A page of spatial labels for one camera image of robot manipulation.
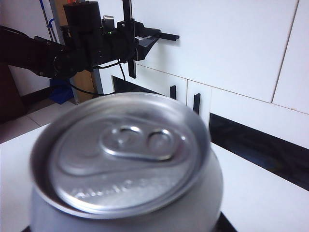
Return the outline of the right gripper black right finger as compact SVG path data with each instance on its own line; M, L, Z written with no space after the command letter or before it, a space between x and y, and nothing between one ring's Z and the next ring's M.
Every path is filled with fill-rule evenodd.
M237 232L235 227L230 223L227 217L220 212L220 216L216 223L216 231L217 232Z

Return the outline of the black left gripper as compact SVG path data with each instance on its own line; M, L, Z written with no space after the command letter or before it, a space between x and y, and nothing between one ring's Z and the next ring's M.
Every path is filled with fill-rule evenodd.
M105 15L101 20L104 39L111 47L112 60L128 65L130 77L136 77L136 60L144 60L158 38L144 38L137 42L136 36L155 36L160 29L147 28L135 21L130 0L122 1L124 20L114 25L114 18Z

